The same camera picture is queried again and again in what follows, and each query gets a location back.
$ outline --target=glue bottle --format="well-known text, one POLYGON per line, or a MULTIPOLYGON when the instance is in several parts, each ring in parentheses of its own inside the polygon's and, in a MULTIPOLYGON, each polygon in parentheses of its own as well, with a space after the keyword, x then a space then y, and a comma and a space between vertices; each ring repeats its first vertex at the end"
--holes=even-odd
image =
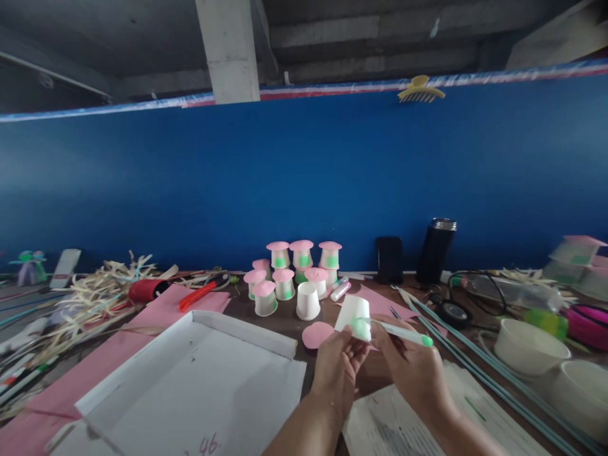
POLYGON ((330 295, 333 302, 337 302, 344 294, 352 287, 352 283, 346 280, 342 285, 336 288, 330 295))

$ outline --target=person's right hand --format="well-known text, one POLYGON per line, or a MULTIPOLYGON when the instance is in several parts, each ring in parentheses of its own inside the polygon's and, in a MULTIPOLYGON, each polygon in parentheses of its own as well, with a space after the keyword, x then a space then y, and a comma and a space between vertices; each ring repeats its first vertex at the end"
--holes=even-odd
MULTIPOLYGON (((371 315, 372 319, 415 329, 403 320, 385 315, 371 315)), ((372 345, 382 352, 397 390, 423 420, 438 416, 456 417, 454 405, 445 383, 443 362, 434 346, 425 347, 386 332, 382 325, 373 322, 372 345)))

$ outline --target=black smartphone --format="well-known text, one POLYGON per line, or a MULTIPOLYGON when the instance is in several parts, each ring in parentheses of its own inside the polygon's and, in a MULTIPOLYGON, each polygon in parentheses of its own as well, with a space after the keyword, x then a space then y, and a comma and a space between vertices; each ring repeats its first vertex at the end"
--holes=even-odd
POLYGON ((401 238, 385 236, 376 238, 378 250, 378 275, 380 284, 399 285, 403 283, 403 250, 401 238))

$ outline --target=small figurine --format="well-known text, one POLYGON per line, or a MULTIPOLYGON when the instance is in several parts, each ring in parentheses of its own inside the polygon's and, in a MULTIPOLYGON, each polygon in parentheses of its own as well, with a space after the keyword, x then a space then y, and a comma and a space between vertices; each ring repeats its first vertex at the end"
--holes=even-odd
POLYGON ((46 261, 43 251, 37 250, 32 252, 31 250, 25 250, 19 254, 19 259, 17 261, 10 262, 9 264, 22 265, 19 270, 19 281, 17 285, 25 285, 25 280, 28 276, 30 285, 46 282, 47 275, 44 266, 42 266, 43 261, 46 261))

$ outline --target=blue wall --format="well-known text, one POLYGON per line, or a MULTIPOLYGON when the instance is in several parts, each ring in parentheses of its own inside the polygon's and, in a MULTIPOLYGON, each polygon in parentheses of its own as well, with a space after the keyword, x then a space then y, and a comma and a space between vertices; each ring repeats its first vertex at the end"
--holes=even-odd
POLYGON ((451 268, 541 267, 564 234, 608 239, 608 76, 445 92, 0 124, 3 262, 82 248, 91 270, 132 249, 248 270, 268 242, 308 238, 376 270, 375 238, 396 235, 413 269, 432 217, 459 224, 451 268))

